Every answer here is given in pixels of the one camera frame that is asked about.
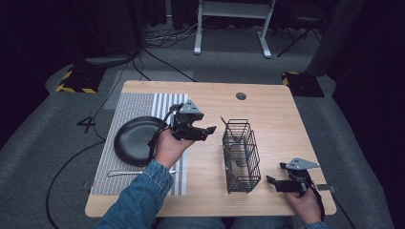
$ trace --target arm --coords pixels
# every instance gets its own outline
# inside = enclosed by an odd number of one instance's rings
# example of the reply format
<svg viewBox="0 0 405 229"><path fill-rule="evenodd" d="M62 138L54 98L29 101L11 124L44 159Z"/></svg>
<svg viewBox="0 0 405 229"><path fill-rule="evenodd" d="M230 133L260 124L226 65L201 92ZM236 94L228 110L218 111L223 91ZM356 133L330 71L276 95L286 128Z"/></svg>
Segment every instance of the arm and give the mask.
<svg viewBox="0 0 405 229"><path fill-rule="evenodd" d="M292 193L285 193L285 196L288 202L292 205L294 211L306 224L302 229L328 228L328 226L321 220L321 209L318 205L316 195L311 189L308 189L301 198L297 198Z"/></svg>
<svg viewBox="0 0 405 229"><path fill-rule="evenodd" d="M158 139L156 158L119 195L96 228L150 228L173 178L170 169L194 141L177 141L170 130Z"/></svg>

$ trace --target table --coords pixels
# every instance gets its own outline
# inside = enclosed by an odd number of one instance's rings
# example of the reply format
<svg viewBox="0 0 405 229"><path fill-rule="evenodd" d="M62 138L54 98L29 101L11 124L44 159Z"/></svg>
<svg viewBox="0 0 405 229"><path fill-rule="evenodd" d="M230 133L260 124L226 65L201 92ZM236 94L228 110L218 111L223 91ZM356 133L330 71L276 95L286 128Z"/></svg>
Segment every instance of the table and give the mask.
<svg viewBox="0 0 405 229"><path fill-rule="evenodd" d="M270 22L273 13L275 0L270 4L245 4L232 2L210 2L200 0L198 10L198 27L196 42L194 46L194 54L202 52L203 39L203 16L225 16L225 17L243 17L243 18L258 18L265 19L263 30L258 31L260 45L262 46L265 58L271 57L271 52L266 42L266 33L268 23Z"/></svg>
<svg viewBox="0 0 405 229"><path fill-rule="evenodd" d="M123 94L188 94L202 110L204 118L196 127L217 126L206 141L198 141L187 151L186 196L168 196L159 217L190 216L292 216L282 193L266 182L266 175L287 179L280 162L300 157L317 162L306 129L288 87L284 85L184 83L184 82L125 82ZM244 93L239 100L237 93ZM260 156L262 180L250 192L226 190L222 137L225 119L248 119L255 133ZM326 184L322 169L310 169L316 184ZM336 212L330 191L320 191L326 215ZM102 217L118 196L89 195L86 214Z"/></svg>

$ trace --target yellow and black tape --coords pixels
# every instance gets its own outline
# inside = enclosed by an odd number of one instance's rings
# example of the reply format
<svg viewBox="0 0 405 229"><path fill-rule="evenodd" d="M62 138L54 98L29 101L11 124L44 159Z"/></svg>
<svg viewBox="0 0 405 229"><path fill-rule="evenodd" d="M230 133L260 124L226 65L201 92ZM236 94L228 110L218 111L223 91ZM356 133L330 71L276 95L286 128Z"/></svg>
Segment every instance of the yellow and black tape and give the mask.
<svg viewBox="0 0 405 229"><path fill-rule="evenodd" d="M68 83L69 81L74 81L72 79L72 69L69 69L68 72L63 76L62 80L59 83L59 86L56 88L57 92L66 92L66 93L87 93L87 94L96 94L97 88L83 88L75 87Z"/></svg>
<svg viewBox="0 0 405 229"><path fill-rule="evenodd" d="M291 74L300 74L300 73L298 73L298 72L286 72L286 73L283 73L283 74L281 75L281 79L282 79L283 85L285 85L285 86L288 87L288 78L287 78L287 76L288 76L288 75L291 75Z"/></svg>

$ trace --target black frying pan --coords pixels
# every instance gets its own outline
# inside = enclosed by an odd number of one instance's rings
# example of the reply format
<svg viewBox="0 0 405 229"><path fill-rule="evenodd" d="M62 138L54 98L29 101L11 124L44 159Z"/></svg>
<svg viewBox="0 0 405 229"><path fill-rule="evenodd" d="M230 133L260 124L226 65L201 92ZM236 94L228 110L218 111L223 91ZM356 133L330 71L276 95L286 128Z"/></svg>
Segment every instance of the black frying pan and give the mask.
<svg viewBox="0 0 405 229"><path fill-rule="evenodd" d="M146 166L150 150L148 142L161 123L161 119L153 116L141 116L125 123L114 139L116 155L128 164Z"/></svg>

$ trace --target metal stand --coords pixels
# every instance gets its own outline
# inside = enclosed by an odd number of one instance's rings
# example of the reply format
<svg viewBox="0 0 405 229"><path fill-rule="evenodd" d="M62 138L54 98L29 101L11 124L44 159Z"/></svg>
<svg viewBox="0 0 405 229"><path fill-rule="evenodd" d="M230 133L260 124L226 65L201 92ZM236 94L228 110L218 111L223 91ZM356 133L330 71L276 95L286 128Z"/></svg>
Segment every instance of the metal stand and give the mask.
<svg viewBox="0 0 405 229"><path fill-rule="evenodd" d="M263 49L265 58L271 57L271 52L266 42L266 33L268 23L270 22L273 13L275 0L270 4L245 4L245 3L229 3L229 2L209 2L200 0L198 28L196 35L196 43L194 54L201 54L203 40L203 15L207 16L225 16L225 17L243 17L243 18L258 18L265 19L265 24L262 31L258 31L259 41Z"/></svg>

